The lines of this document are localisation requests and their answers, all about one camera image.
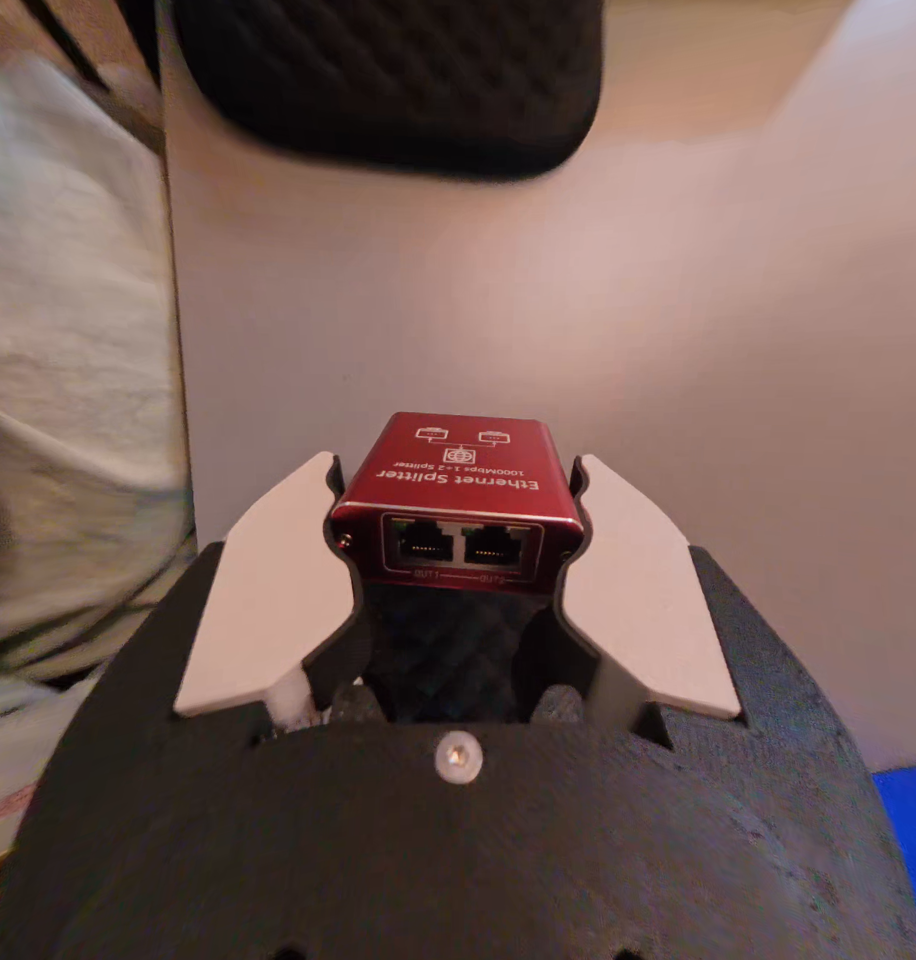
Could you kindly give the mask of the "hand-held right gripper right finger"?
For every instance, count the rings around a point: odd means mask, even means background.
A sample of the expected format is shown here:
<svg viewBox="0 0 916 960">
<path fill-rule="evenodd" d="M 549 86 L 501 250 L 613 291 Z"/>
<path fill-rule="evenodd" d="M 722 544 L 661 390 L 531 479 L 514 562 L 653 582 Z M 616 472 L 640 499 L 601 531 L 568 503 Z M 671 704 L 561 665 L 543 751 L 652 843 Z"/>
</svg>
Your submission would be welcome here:
<svg viewBox="0 0 916 960">
<path fill-rule="evenodd" d="M 584 542 L 519 644 L 519 716 L 571 708 L 638 727 L 671 707 L 731 722 L 741 702 L 679 528 L 598 457 L 577 457 Z"/>
</svg>

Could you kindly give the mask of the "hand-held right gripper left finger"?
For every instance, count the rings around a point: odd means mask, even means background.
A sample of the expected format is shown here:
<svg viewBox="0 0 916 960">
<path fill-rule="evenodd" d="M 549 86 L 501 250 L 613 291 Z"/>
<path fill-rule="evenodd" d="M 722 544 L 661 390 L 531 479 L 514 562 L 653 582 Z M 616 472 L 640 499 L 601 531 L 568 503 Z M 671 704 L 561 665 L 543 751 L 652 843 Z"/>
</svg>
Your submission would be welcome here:
<svg viewBox="0 0 916 960">
<path fill-rule="evenodd" d="M 184 718 L 261 703 L 276 728 L 316 725 L 373 649 L 361 578 L 330 515 L 339 458 L 312 457 L 228 533 L 174 710 Z"/>
</svg>

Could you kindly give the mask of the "red ethernet splitter box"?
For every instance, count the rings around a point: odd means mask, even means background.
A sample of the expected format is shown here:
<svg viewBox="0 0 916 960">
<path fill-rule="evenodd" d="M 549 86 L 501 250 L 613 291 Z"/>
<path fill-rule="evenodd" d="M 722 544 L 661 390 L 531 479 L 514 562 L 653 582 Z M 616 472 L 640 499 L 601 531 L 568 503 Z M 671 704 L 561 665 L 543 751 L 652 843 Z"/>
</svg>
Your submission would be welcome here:
<svg viewBox="0 0 916 960">
<path fill-rule="evenodd" d="M 555 591 L 584 526 L 546 424 L 397 413 L 331 512 L 364 582 Z"/>
</svg>

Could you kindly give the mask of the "person's white shirt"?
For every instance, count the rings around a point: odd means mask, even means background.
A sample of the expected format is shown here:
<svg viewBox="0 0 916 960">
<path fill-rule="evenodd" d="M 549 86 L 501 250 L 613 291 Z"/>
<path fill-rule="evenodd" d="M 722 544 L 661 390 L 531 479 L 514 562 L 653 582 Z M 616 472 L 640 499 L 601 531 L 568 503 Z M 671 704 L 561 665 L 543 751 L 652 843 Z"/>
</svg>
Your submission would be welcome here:
<svg viewBox="0 0 916 960">
<path fill-rule="evenodd" d="M 195 551 L 164 171 L 116 107 L 0 66 L 0 673 L 52 686 Z"/>
</svg>

